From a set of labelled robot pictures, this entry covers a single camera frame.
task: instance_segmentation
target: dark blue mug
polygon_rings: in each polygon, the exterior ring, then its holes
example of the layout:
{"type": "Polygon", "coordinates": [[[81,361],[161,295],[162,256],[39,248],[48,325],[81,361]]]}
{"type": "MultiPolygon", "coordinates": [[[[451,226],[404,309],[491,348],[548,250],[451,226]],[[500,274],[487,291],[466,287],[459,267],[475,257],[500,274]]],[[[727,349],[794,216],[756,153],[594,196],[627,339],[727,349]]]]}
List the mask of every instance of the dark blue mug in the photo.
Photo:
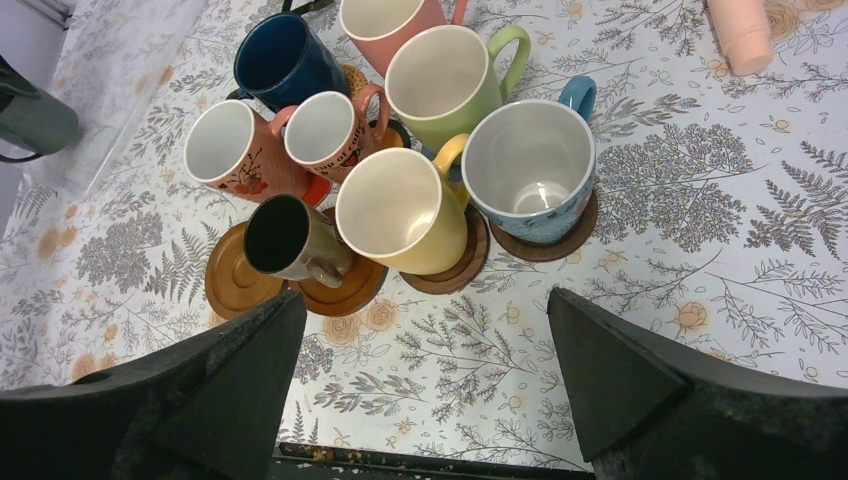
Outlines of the dark blue mug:
{"type": "Polygon", "coordinates": [[[256,98],[274,112],[316,93],[350,94],[344,71],[298,15],[261,21],[241,42],[233,65],[239,89],[231,99],[256,98]]]}

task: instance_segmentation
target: pink bottle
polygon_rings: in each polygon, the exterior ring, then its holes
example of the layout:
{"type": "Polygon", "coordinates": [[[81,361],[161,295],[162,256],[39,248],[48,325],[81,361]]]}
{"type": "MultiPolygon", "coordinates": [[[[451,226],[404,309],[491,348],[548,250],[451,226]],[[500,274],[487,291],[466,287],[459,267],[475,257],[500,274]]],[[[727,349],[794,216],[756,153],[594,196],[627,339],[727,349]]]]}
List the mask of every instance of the pink bottle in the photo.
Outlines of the pink bottle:
{"type": "Polygon", "coordinates": [[[721,51],[739,76],[763,71],[774,58],[763,0],[708,0],[721,51]]]}

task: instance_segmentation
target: yellow mug handle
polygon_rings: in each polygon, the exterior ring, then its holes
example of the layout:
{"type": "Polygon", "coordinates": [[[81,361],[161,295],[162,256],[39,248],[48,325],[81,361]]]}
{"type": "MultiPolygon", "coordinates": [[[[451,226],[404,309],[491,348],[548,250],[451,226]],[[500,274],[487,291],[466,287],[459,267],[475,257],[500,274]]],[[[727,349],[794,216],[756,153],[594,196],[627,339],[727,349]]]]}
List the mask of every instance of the yellow mug handle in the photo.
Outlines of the yellow mug handle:
{"type": "MultiPolygon", "coordinates": [[[[451,138],[442,146],[442,149],[439,150],[438,155],[433,160],[433,166],[438,170],[439,177],[443,182],[448,183],[448,171],[451,165],[460,159],[463,150],[465,150],[465,144],[468,143],[469,136],[467,133],[460,133],[451,138]]],[[[471,195],[468,194],[468,189],[465,188],[465,181],[460,181],[454,195],[456,195],[456,199],[459,202],[459,207],[465,211],[465,207],[468,206],[468,200],[471,198],[471,195]]]]}

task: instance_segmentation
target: coral mug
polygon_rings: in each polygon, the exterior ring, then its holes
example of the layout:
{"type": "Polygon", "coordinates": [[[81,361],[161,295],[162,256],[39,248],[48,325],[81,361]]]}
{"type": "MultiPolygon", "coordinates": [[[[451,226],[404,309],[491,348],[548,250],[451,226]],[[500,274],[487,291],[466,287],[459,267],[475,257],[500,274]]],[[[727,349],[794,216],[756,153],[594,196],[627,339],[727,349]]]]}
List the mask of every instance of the coral mug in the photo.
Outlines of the coral mug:
{"type": "MultiPolygon", "coordinates": [[[[468,0],[457,0],[454,25],[462,24],[468,0]]],[[[439,0],[342,0],[339,23],[381,77],[410,38],[428,28],[446,25],[439,0]]]]}
{"type": "Polygon", "coordinates": [[[183,163],[202,184],[254,202],[281,193],[303,196],[309,172],[286,154],[283,118],[270,123],[238,100],[216,104],[189,131],[183,163]]]}
{"type": "Polygon", "coordinates": [[[370,84],[351,100],[338,92],[322,92],[298,107],[279,113],[286,125],[286,152],[310,172],[342,183],[353,167],[379,150],[389,123],[389,103],[383,87],[370,84]],[[365,118],[374,96],[380,111],[374,129],[365,118]]]}

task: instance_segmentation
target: mug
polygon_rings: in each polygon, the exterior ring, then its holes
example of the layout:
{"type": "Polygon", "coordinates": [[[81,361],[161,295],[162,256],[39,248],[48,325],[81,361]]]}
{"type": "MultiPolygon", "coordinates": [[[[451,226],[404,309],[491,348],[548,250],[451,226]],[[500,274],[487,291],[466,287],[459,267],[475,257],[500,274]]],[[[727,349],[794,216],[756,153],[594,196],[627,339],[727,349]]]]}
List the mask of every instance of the mug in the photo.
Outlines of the mug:
{"type": "Polygon", "coordinates": [[[398,50],[386,73],[386,96],[404,125],[437,152],[504,104],[529,56],[530,37],[517,25],[500,29],[488,46],[465,27],[431,28],[398,50]],[[518,51],[498,84],[494,59],[513,40],[518,51]]]}
{"type": "Polygon", "coordinates": [[[461,142],[448,142],[430,162],[408,148],[387,148],[363,160],[336,201],[336,225],[356,253],[401,272],[441,273],[468,242],[468,192],[446,183],[461,142]]]}
{"type": "Polygon", "coordinates": [[[389,123],[389,103],[383,87],[370,84],[355,102],[338,92],[309,97],[299,107],[286,107],[284,143],[289,156],[310,172],[342,183],[357,163],[379,150],[389,123]],[[365,118],[374,95],[380,113],[374,130],[365,118]]]}
{"type": "Polygon", "coordinates": [[[595,186],[595,141],[587,122],[596,93],[572,77],[559,97],[522,100],[458,135],[462,178],[472,202],[510,235],[556,243],[574,227],[595,186]]]}
{"type": "Polygon", "coordinates": [[[286,154],[283,119],[270,123],[248,105],[225,100],[200,116],[183,149],[186,172],[196,182],[254,202],[281,193],[303,196],[310,174],[286,154]]]}
{"type": "Polygon", "coordinates": [[[228,100],[256,98],[274,112],[319,92],[350,93],[344,72],[299,15],[259,22],[241,42],[233,65],[239,89],[228,100]]]}
{"type": "Polygon", "coordinates": [[[315,279],[338,288],[355,255],[333,222],[293,195],[269,198],[244,230],[244,257],[260,273],[287,280],[315,279]]]}
{"type": "MultiPolygon", "coordinates": [[[[454,25],[462,24],[468,0],[457,0],[454,25]]],[[[339,23],[381,77],[398,49],[428,28],[447,24],[439,0],[342,0],[339,23]]]]}

